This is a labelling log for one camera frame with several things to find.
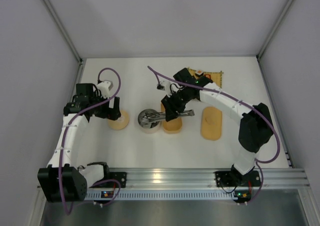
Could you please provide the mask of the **metal tongs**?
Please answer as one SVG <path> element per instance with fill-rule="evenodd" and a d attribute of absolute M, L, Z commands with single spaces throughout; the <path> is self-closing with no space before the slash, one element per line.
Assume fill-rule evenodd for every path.
<path fill-rule="evenodd" d="M 178 114 L 178 118 L 183 118 L 188 116 L 195 116 L 194 110 L 186 110 Z M 146 119 L 149 122 L 164 121 L 165 118 L 166 118 L 165 112 L 158 112 L 158 111 L 156 113 L 150 113 L 146 116 Z"/>

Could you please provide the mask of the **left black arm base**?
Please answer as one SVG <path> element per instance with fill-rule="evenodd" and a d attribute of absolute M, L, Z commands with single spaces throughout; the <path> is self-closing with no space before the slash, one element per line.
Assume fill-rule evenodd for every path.
<path fill-rule="evenodd" d="M 125 188 L 126 182 L 127 182 L 127 173 L 124 171 L 109 172 L 104 176 L 104 178 L 101 181 L 108 180 L 108 179 L 113 179 L 113 180 L 118 181 L 121 185 L 121 188 Z M 99 187 L 118 188 L 118 184 L 116 182 L 109 181 L 109 182 L 104 182 L 104 183 L 100 184 Z"/>

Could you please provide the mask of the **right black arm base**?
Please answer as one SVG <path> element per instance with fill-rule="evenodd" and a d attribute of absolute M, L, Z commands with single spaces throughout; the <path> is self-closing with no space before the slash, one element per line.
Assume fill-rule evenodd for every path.
<path fill-rule="evenodd" d="M 242 175 L 237 171 L 224 170 L 216 171 L 214 175 L 217 187 L 248 187 L 249 182 L 252 187 L 260 187 L 261 185 L 260 175 L 257 171 Z"/>

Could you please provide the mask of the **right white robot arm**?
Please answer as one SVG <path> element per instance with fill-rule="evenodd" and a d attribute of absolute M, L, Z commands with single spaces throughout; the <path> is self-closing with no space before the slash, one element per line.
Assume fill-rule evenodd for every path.
<path fill-rule="evenodd" d="M 161 103 L 167 122 L 177 119 L 191 100 L 207 103 L 222 111 L 239 126 L 238 156 L 231 166 L 229 176 L 241 185 L 254 168 L 260 148 L 273 136 L 273 124 L 267 105 L 251 105 L 224 92 L 211 78 L 196 77 L 187 68 L 177 72 L 173 80 L 158 81 L 157 89 L 166 91 Z"/>

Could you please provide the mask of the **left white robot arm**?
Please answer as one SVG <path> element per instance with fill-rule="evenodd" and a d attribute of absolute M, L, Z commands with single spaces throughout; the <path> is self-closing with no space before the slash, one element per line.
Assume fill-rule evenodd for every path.
<path fill-rule="evenodd" d="M 89 187 L 110 179 L 106 162 L 89 163 L 84 168 L 77 167 L 75 163 L 90 118 L 95 116 L 116 121 L 121 116 L 119 97 L 115 97 L 112 108 L 107 101 L 112 87 L 112 81 L 108 80 L 76 85 L 76 94 L 63 109 L 62 131 L 54 153 L 47 166 L 37 173 L 47 201 L 83 201 Z"/>

